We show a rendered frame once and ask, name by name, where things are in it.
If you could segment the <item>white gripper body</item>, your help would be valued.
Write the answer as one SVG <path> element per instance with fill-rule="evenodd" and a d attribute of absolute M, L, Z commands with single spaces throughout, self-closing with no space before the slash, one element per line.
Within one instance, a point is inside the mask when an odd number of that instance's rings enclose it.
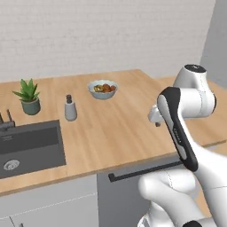
<path fill-rule="evenodd" d="M 163 122 L 163 118 L 160 114 L 160 111 L 156 105 L 152 106 L 149 114 L 148 114 L 148 120 L 155 125 L 160 125 Z"/>

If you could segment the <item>grey dishwasher door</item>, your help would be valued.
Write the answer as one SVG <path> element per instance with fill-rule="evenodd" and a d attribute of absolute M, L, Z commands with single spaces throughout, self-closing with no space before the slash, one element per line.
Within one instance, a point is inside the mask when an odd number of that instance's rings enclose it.
<path fill-rule="evenodd" d="M 138 180 L 142 175 L 111 183 L 108 178 L 109 174 L 121 176 L 175 161 L 179 161 L 178 156 L 170 154 L 98 173 L 99 227 L 137 227 L 139 219 L 149 208 L 149 201 L 143 199 L 138 190 Z"/>

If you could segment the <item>orange red fruit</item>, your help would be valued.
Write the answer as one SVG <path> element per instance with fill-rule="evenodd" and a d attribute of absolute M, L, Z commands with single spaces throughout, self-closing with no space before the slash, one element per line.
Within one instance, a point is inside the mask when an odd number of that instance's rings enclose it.
<path fill-rule="evenodd" d="M 116 89 L 116 87 L 114 85 L 109 85 L 107 83 L 103 84 L 103 92 L 104 93 L 114 91 L 115 89 Z"/>

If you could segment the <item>white bowl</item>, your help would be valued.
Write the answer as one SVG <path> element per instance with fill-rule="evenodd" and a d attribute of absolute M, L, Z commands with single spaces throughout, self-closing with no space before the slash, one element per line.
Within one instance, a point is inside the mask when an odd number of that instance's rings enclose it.
<path fill-rule="evenodd" d="M 107 83 L 109 85 L 114 85 L 116 87 L 116 89 L 114 91 L 107 92 L 107 93 L 104 93 L 103 91 L 102 92 L 94 91 L 94 86 L 96 86 L 96 85 L 102 85 L 103 86 L 103 84 L 105 84 L 105 83 Z M 93 82 L 89 82 L 88 85 L 87 85 L 87 88 L 88 88 L 88 91 L 90 92 L 90 94 L 94 98 L 96 98 L 96 99 L 109 99 L 118 90 L 118 84 L 116 82 L 109 81 L 109 80 L 96 80 L 96 81 L 93 81 Z"/>

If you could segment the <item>grey soap dispenser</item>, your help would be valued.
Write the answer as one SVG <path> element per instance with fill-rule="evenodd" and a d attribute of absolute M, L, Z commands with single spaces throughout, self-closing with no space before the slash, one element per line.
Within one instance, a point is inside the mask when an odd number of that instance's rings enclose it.
<path fill-rule="evenodd" d="M 65 117 L 68 121 L 74 121 L 77 118 L 75 102 L 72 100 L 72 96 L 70 94 L 66 96 L 66 99 Z"/>

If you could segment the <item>green plant in grey pot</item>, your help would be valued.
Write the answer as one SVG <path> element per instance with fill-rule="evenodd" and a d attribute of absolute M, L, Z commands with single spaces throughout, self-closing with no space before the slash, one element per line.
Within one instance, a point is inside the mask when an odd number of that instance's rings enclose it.
<path fill-rule="evenodd" d="M 20 80 L 20 91 L 13 91 L 12 93 L 20 97 L 23 112 L 28 115 L 36 115 L 41 110 L 39 92 L 36 91 L 37 84 L 34 84 L 33 79 L 28 82 Z"/>

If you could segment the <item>dark grey sink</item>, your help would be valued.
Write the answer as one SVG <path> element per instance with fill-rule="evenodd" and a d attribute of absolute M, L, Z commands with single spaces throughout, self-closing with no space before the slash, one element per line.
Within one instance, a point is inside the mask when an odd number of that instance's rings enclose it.
<path fill-rule="evenodd" d="M 59 120 L 0 131 L 0 179 L 66 164 Z"/>

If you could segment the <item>light grey drawer front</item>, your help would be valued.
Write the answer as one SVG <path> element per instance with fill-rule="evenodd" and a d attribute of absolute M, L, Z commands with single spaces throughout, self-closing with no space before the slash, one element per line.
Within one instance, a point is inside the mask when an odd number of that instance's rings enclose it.
<path fill-rule="evenodd" d="M 90 175 L 4 195 L 0 197 L 0 218 L 70 199 L 81 198 L 94 194 L 96 191 L 97 176 Z"/>

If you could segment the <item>light grey cupboard door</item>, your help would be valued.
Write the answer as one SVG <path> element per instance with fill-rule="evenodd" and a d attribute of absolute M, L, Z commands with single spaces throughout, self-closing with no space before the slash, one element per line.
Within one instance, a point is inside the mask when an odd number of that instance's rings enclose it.
<path fill-rule="evenodd" d="M 98 227 L 96 193 L 12 216 L 15 227 Z"/>

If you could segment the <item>black tap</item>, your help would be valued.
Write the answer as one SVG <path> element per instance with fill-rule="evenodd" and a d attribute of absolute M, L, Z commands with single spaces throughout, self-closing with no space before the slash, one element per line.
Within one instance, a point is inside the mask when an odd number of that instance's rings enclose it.
<path fill-rule="evenodd" d="M 15 121 L 11 117 L 10 110 L 7 109 L 6 112 L 7 112 L 9 121 L 4 121 L 2 115 L 0 114 L 0 132 L 4 132 L 4 131 L 7 131 L 10 128 L 15 127 Z"/>

